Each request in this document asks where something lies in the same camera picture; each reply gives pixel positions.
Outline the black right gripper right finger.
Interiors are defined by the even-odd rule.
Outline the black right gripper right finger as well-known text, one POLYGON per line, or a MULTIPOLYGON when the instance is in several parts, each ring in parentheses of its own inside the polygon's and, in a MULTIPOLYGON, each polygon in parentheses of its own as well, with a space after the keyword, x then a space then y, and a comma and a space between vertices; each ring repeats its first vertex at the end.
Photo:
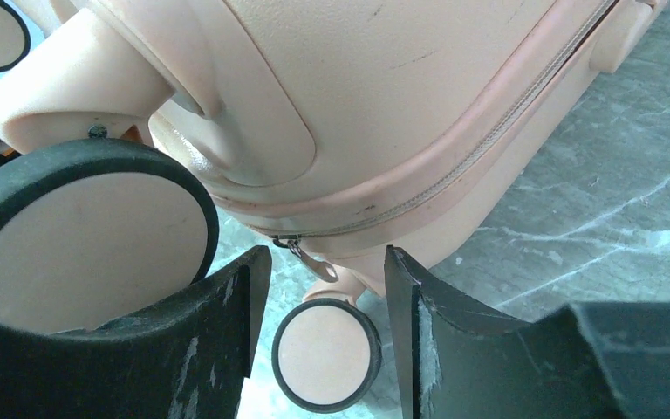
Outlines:
POLYGON ((571 302, 526 322, 388 246, 405 418, 670 418, 670 302, 571 302))

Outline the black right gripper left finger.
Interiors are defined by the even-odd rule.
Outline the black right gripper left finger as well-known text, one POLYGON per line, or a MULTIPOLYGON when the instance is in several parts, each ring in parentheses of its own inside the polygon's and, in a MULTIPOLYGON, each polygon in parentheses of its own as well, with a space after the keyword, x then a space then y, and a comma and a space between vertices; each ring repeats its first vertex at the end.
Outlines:
POLYGON ((209 277, 92 330, 0 325, 0 418, 233 418, 270 287, 255 246, 209 277))

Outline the pink hard-shell suitcase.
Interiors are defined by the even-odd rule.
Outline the pink hard-shell suitcase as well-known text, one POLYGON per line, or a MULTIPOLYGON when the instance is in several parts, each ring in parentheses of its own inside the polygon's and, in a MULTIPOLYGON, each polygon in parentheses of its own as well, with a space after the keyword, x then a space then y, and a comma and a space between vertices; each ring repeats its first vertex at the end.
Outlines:
POLYGON ((458 249, 662 1, 26 1, 0 80, 21 153, 138 128, 261 235, 329 262, 306 299, 385 291, 383 250, 458 249))

